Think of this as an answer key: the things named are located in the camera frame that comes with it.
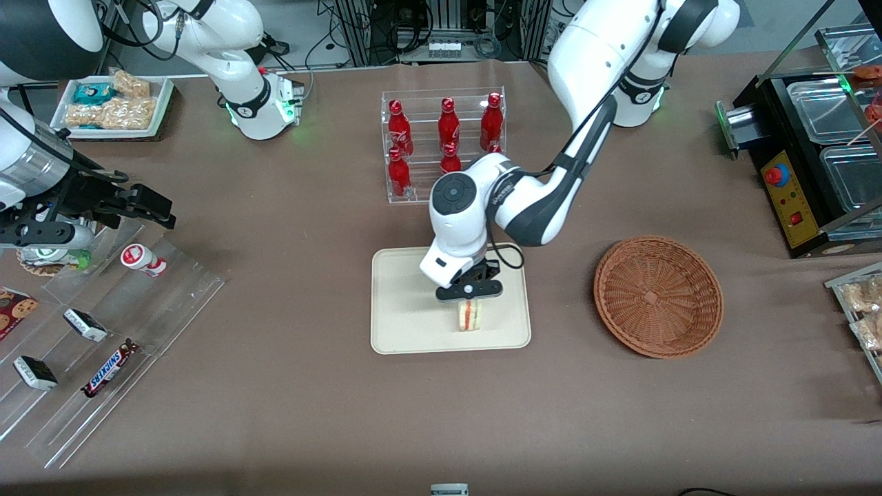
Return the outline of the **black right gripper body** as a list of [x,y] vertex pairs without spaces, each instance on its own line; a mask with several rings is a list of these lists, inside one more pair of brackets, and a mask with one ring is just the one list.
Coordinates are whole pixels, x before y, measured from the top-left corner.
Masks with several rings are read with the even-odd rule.
[[62,216],[70,219],[85,217],[116,228],[119,222],[110,220],[111,216],[138,217],[128,201],[130,191],[122,186],[129,179],[123,172],[108,175],[90,169],[86,172],[71,169],[50,190],[51,222],[60,222]]

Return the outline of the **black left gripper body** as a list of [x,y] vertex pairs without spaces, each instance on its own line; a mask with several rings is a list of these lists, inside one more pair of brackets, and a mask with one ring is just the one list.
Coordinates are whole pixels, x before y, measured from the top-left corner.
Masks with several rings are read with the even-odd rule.
[[457,278],[457,285],[473,285],[483,280],[493,280],[500,273],[500,261],[497,258],[482,258]]

